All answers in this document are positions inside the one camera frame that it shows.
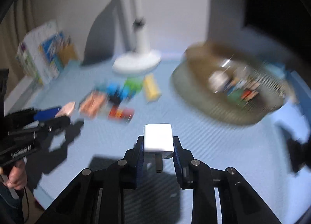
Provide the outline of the person left hand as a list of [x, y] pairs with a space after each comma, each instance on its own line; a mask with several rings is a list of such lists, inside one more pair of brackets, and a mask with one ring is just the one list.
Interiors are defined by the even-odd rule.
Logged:
[[8, 175], [8, 181], [3, 181], [2, 184], [15, 190], [22, 190], [27, 185], [27, 174], [23, 159], [15, 163]]

